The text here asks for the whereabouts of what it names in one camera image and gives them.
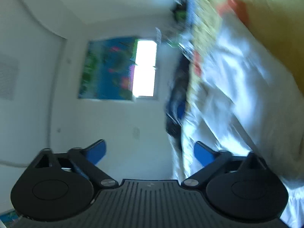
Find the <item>colorful canvas painting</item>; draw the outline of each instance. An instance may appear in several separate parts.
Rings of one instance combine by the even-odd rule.
[[[18,216],[15,211],[10,211],[6,214],[1,215],[0,220],[5,225],[5,227],[11,228],[18,221]]]
[[[78,98],[132,100],[137,39],[90,41]]]

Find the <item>window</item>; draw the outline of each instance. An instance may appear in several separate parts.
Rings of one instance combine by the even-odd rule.
[[[139,40],[135,58],[133,95],[153,97],[157,44],[153,40]]]

